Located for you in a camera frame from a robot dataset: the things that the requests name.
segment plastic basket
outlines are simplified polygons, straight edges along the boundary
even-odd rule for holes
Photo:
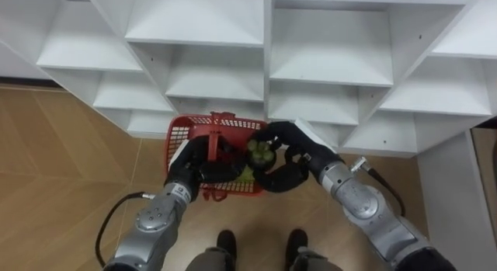
[[[236,118],[233,113],[214,113],[210,116],[184,115],[172,120],[165,140],[165,172],[167,174],[169,162],[180,144],[185,139],[209,135],[208,160],[216,159],[217,139],[222,135],[237,149],[245,151],[247,140],[255,130],[266,125],[260,120],[247,120]],[[257,196],[262,188],[255,181],[223,182],[217,184],[201,184],[203,197],[209,200],[224,200],[228,194]]]

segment white wall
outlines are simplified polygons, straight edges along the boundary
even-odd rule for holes
[[[0,77],[42,78],[48,77],[0,43]]]
[[[470,131],[418,155],[430,240],[458,271],[497,270]]]

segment person's leg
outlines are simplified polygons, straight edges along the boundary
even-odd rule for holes
[[[186,267],[186,271],[235,271],[236,240],[231,231],[217,236],[217,245],[199,254]]]
[[[308,249],[305,231],[295,229],[287,243],[285,271],[342,271],[338,266]]]

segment pants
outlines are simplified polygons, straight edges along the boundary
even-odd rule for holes
[[[308,248],[300,247],[298,251],[300,254],[291,271],[342,271],[324,256]],[[235,261],[222,248],[208,248],[192,260],[186,271],[235,271]]]

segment shoe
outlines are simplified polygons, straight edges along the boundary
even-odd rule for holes
[[[301,229],[295,229],[290,233],[287,242],[287,252],[285,254],[285,270],[290,270],[298,257],[298,249],[308,246],[308,235]]]
[[[216,246],[228,252],[236,260],[236,238],[232,231],[221,231],[217,236]]]

